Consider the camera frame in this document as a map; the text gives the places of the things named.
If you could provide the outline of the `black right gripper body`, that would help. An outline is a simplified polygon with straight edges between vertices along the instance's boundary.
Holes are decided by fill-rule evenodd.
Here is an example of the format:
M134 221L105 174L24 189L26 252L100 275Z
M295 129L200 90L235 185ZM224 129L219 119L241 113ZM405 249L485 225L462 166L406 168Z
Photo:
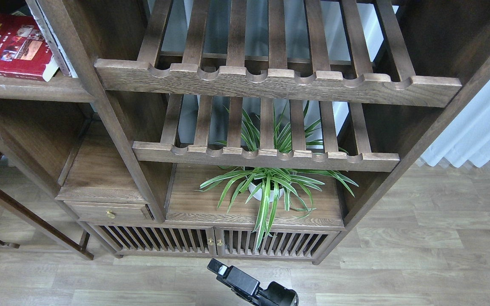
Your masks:
M275 281L272 281L267 289L260 287L256 298L259 306L297 306L299 304L296 291L287 289Z

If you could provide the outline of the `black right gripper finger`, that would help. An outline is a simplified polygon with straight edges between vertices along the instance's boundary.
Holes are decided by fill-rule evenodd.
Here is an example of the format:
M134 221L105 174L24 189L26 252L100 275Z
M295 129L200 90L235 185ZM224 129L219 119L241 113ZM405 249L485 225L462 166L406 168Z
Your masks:
M249 294L248 292L245 292L239 288L233 288L233 292L239 296L239 298L242 298L243 300L249 302L253 306L258 306L257 299L254 295Z
M260 288L260 281L237 267L226 266L216 259L211 259L207 269L215 273L217 275L216 279L232 291L233 288L239 288L256 297L257 290Z

